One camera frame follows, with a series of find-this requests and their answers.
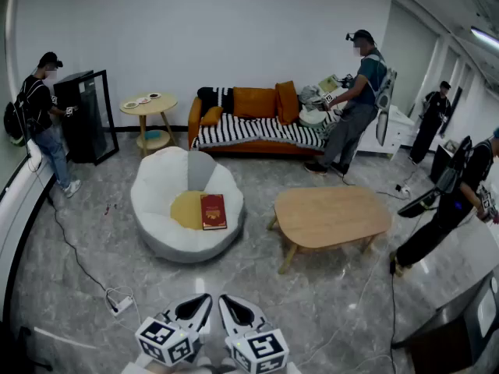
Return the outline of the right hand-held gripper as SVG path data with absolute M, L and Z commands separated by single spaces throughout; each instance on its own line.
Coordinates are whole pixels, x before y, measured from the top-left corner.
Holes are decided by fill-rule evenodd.
M 245 374 L 271 374 L 285 368 L 289 348 L 282 332 L 267 323 L 260 307 L 227 294 L 218 299 L 229 357 Z

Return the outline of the red book with gold print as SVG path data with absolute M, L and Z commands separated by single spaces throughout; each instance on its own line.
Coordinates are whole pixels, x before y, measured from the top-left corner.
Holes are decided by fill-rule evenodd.
M 200 196 L 203 230 L 227 228 L 225 201 L 222 194 L 203 194 Z

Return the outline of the white flower-shaped beanbag chair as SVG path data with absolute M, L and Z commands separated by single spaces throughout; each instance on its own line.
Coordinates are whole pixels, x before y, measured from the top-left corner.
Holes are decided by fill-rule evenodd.
M 203 230 L 200 196 L 222 194 L 227 228 Z M 177 263 L 198 263 L 222 253 L 242 229 L 244 198 L 230 170 L 200 151 L 171 146 L 142 159 L 131 203 L 143 240 Z

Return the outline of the person's left forearm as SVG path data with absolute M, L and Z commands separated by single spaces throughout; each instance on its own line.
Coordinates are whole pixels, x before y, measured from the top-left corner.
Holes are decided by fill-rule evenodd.
M 121 374 L 169 374 L 169 369 L 157 362 L 129 362 Z

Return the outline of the wooden coffee table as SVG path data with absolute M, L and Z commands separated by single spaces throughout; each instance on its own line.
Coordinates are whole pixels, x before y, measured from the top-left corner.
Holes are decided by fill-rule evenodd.
M 274 217 L 267 228 L 275 224 L 290 244 L 278 270 L 283 274 L 299 250 L 336 248 L 362 240 L 368 250 L 376 237 L 391 229 L 392 215 L 366 187 L 292 188 L 274 201 Z

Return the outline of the orange sofa with striped throw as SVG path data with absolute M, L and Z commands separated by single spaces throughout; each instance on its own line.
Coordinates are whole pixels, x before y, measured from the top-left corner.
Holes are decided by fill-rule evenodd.
M 202 150 L 216 146 L 269 141 L 323 151 L 329 132 L 337 125 L 341 116 L 334 111 L 320 113 L 325 114 L 325 118 L 317 128 L 300 123 L 281 125 L 277 118 L 244 119 L 223 113 L 217 125 L 200 126 L 191 148 Z

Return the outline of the white curved counter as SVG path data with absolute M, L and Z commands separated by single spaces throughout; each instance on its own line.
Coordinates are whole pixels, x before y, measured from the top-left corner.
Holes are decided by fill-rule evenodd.
M 29 157 L 0 199 L 0 320 L 9 321 L 10 298 L 27 234 L 54 172 L 38 146 L 29 141 Z

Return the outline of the round wooden side table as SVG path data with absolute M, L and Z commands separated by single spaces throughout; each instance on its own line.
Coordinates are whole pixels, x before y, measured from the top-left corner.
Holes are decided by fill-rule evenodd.
M 137 146 L 141 149 L 143 157 L 146 157 L 150 151 L 160 150 L 166 147 L 169 143 L 176 145 L 175 137 L 173 136 L 172 128 L 168 123 L 165 112 L 171 110 L 178 104 L 178 99 L 170 93 L 160 93 L 161 97 L 151 100 L 148 104 L 140 104 L 137 108 L 126 110 L 122 106 L 128 101 L 136 101 L 141 97 L 147 97 L 148 93 L 140 94 L 120 104 L 120 111 L 127 114 L 136 116 L 140 123 L 140 135 L 136 140 Z M 153 139 L 146 141 L 144 133 L 147 131 L 147 118 L 154 115 L 160 115 L 166 130 L 162 130 L 162 137 L 160 139 Z

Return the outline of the white round basket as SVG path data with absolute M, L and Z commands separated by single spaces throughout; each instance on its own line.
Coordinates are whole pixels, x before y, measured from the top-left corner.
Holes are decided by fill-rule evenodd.
M 311 129 L 322 128 L 330 119 L 328 111 L 320 111 L 318 109 L 308 110 L 305 105 L 303 105 L 299 113 L 299 123 Z

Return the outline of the black striped cushion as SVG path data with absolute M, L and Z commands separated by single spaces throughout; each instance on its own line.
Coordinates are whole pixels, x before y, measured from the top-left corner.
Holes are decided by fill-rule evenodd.
M 201 117 L 212 107 L 222 107 L 224 113 L 232 114 L 234 111 L 233 89 L 228 87 L 201 87 L 197 91 L 201 100 Z

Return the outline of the black glass-door cabinet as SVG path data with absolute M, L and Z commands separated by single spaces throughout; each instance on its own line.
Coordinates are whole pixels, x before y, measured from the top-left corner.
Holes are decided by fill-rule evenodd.
M 99 165 L 119 151 L 104 70 L 78 72 L 54 85 L 58 106 L 78 106 L 62 119 L 62 133 L 71 159 L 78 164 Z

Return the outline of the grey crumpled cloth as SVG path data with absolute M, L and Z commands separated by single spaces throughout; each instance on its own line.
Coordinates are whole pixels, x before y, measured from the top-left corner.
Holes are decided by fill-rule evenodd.
M 305 86 L 298 95 L 307 111 L 324 111 L 324 99 L 319 86 Z

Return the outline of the white dresser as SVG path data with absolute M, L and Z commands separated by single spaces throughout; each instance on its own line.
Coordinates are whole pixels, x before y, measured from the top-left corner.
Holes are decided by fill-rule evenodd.
M 416 138 L 415 122 L 400 112 L 394 105 L 390 107 L 383 145 L 380 145 L 377 140 L 376 130 L 377 120 L 375 119 L 363 133 L 355 154 L 384 153 L 393 160 L 401 146 L 412 146 Z

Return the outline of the small dark cabinet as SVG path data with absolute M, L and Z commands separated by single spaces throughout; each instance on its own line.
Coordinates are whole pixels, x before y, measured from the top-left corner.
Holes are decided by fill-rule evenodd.
M 437 185 L 441 177 L 450 178 L 450 171 L 459 173 L 462 170 L 462 153 L 460 146 L 449 140 L 443 146 L 439 145 L 434 154 L 430 171 L 430 180 Z

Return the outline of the ceiling strip light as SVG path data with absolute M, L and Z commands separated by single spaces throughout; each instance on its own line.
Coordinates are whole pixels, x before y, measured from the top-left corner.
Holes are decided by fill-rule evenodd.
M 472 26 L 470 30 L 478 40 L 493 48 L 494 50 L 499 51 L 499 39 L 474 26 Z

